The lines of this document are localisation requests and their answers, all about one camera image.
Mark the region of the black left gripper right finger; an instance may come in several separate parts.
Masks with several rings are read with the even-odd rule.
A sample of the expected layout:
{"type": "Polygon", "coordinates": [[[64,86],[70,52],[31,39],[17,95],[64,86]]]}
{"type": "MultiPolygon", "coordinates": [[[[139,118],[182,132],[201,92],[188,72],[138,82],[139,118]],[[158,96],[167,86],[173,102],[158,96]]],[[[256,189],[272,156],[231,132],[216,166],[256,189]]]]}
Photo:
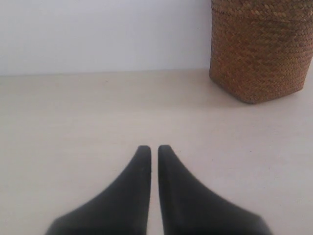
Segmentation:
{"type": "Polygon", "coordinates": [[[158,148],[158,191],[166,235],[264,235],[264,220],[203,185],[171,146],[158,148]]]}

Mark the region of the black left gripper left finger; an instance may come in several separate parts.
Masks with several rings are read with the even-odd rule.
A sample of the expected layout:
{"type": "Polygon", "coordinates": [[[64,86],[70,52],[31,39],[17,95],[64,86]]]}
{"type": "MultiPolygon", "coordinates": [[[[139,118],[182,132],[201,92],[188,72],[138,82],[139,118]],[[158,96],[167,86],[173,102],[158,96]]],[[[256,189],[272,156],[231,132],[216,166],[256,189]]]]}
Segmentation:
{"type": "Polygon", "coordinates": [[[137,148],[121,174],[99,195],[57,218],[48,235],[145,235],[151,193],[151,149],[137,148]]]}

